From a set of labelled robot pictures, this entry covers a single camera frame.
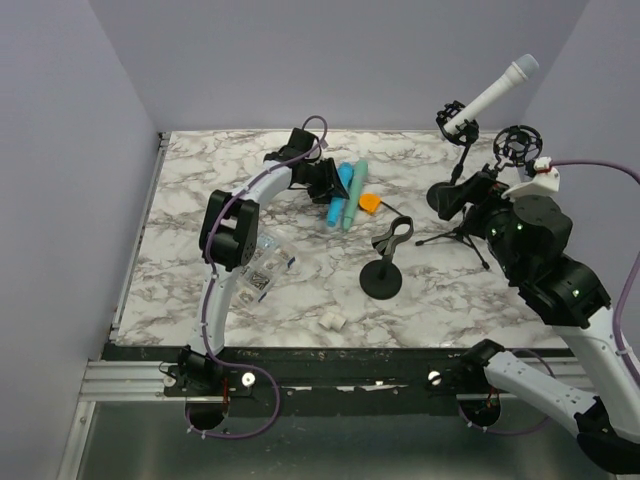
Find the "black round-base microphone stand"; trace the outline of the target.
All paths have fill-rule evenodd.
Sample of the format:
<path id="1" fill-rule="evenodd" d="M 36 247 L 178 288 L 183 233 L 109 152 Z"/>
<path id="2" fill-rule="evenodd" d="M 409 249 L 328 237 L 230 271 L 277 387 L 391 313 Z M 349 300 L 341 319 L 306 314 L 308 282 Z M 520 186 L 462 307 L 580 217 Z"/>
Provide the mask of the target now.
<path id="1" fill-rule="evenodd" d="M 391 222 L 384 234 L 371 239 L 371 245 L 380 259 L 368 262 L 360 271 L 359 283 L 367 296 L 376 300 L 388 300 L 399 293 L 402 274 L 393 263 L 393 258 L 397 246 L 408 241 L 413 232 L 413 219 L 399 216 Z"/>

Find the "mint green microphone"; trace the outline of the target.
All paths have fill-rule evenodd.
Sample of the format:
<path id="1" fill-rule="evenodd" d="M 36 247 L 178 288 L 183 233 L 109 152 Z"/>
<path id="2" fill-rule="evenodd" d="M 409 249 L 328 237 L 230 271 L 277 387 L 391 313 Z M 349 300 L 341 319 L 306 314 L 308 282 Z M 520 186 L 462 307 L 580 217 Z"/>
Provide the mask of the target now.
<path id="1" fill-rule="evenodd" d="M 359 199 L 367 177 L 368 162 L 365 159 L 360 159 L 354 166 L 353 177 L 349 187 L 349 200 L 347 201 L 343 212 L 342 230 L 344 232 L 347 232 L 353 224 L 355 213 L 359 205 Z"/>

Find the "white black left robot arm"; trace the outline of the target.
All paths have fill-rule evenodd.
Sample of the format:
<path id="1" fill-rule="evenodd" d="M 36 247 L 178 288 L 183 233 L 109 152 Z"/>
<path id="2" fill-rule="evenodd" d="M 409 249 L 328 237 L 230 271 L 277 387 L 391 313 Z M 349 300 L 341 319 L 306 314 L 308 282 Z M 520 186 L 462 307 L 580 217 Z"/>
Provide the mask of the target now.
<path id="1" fill-rule="evenodd" d="M 222 384 L 227 367 L 217 355 L 225 346 L 236 282 L 258 247 L 261 209 L 294 184 L 304 186 L 316 203 L 328 203 L 332 196 L 348 197 L 335 161 L 322 157 L 327 133 L 327 129 L 316 135 L 303 127 L 293 128 L 284 146 L 265 155 L 256 175 L 231 191 L 211 193 L 199 236 L 210 273 L 204 282 L 194 333 L 178 355 L 179 388 L 209 395 Z"/>

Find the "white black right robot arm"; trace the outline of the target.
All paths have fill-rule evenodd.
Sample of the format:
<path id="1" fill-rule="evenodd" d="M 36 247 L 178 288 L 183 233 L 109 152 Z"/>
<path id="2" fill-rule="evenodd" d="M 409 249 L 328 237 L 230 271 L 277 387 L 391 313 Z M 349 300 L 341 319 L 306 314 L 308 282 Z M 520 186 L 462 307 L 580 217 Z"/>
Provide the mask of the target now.
<path id="1" fill-rule="evenodd" d="M 594 393 L 561 383 L 491 340 L 461 356 L 460 379 L 474 392 L 491 385 L 514 394 L 562 425 L 601 469 L 636 474 L 639 383 L 631 371 L 639 362 L 597 275 L 564 252 L 573 223 L 552 198 L 559 184 L 554 169 L 513 187 L 478 172 L 459 185 L 433 185 L 427 202 L 443 220 L 471 207 L 468 232 L 486 241 L 509 285 L 563 339 Z"/>

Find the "blue microphone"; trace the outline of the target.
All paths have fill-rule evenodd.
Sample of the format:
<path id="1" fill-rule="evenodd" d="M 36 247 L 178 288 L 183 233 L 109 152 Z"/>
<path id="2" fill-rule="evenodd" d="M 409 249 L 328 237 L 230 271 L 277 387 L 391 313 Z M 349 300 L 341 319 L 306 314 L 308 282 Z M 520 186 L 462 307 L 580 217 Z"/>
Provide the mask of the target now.
<path id="1" fill-rule="evenodd" d="M 349 162 L 343 162 L 340 164 L 337 170 L 340 185 L 345 191 L 349 190 L 350 182 L 354 174 L 354 167 Z M 334 228 L 337 226 L 338 221 L 341 218 L 342 210 L 346 203 L 346 199 L 339 197 L 337 194 L 333 195 L 329 204 L 327 214 L 327 226 Z"/>

